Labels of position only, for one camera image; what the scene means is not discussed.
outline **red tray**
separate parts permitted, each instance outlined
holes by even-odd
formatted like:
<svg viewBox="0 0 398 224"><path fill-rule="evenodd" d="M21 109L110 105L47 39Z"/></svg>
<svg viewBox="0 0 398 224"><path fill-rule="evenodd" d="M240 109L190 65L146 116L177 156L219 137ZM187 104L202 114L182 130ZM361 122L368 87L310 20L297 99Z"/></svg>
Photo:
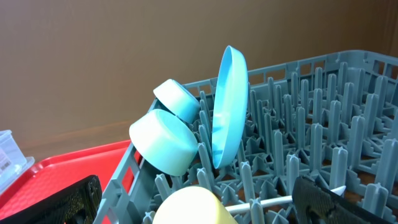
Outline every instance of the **red tray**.
<svg viewBox="0 0 398 224"><path fill-rule="evenodd" d="M97 175L104 191L130 140L93 147L34 164L0 195L0 220L13 215L89 176ZM141 156L136 152L137 161ZM134 176L131 169L123 178L128 191Z"/></svg>

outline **white plastic rod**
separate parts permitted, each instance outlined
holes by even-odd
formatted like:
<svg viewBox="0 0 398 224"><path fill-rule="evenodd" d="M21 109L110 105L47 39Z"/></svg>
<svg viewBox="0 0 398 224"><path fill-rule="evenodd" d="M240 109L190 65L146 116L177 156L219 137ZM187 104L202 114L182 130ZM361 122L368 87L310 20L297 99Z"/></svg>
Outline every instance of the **white plastic rod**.
<svg viewBox="0 0 398 224"><path fill-rule="evenodd" d="M335 188L331 190L333 193L337 195L342 195L343 192L346 190L346 186L341 186L338 188ZM267 199L267 200L262 200L261 201L261 206L263 208L266 207L271 207L274 205L281 205L284 203L291 203L293 201L292 196L285 196L285 197L277 197L277 198L272 198L272 199ZM244 213L250 211L250 204L249 203L244 203L240 205L232 205L225 207L227 211L229 211L230 214L239 214L239 213Z"/></svg>

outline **light blue plate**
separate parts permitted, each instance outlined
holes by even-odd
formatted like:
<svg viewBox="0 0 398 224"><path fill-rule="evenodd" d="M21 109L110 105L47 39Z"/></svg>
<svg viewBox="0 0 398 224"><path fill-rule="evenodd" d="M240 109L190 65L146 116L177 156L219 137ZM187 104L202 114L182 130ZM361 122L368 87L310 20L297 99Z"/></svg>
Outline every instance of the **light blue plate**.
<svg viewBox="0 0 398 224"><path fill-rule="evenodd" d="M248 69L243 54L228 46L218 73L212 151L216 169L227 166L241 142L248 107Z"/></svg>

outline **dish rack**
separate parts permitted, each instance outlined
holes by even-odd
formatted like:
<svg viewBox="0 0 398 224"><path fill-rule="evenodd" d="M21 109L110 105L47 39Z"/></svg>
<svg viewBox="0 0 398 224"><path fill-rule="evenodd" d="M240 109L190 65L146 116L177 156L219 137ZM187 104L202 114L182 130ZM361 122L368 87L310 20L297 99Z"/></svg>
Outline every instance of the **dish rack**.
<svg viewBox="0 0 398 224"><path fill-rule="evenodd" d="M145 159L137 163L130 144L103 193L94 223L152 223L162 201L189 185L211 190L225 206L257 198L250 212L234 216L238 223L294 222L292 204L264 213L253 204L290 195L299 175L330 189L346 185L346 198L396 222L398 58L349 50L248 75L246 124L229 166L214 169L207 154L217 78L186 84L208 115L197 114L188 124L199 142L189 170L174 177ZM149 110L156 108L166 110L157 99ZM134 182L127 192L122 180L130 169Z"/></svg>

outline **transparent container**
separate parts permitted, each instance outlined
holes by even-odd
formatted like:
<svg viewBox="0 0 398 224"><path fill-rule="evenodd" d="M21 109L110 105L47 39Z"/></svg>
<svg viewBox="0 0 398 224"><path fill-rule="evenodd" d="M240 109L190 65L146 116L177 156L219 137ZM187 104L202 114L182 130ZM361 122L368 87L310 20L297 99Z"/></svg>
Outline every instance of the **transparent container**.
<svg viewBox="0 0 398 224"><path fill-rule="evenodd" d="M10 130L0 131L0 194L33 163L33 157L23 155Z"/></svg>

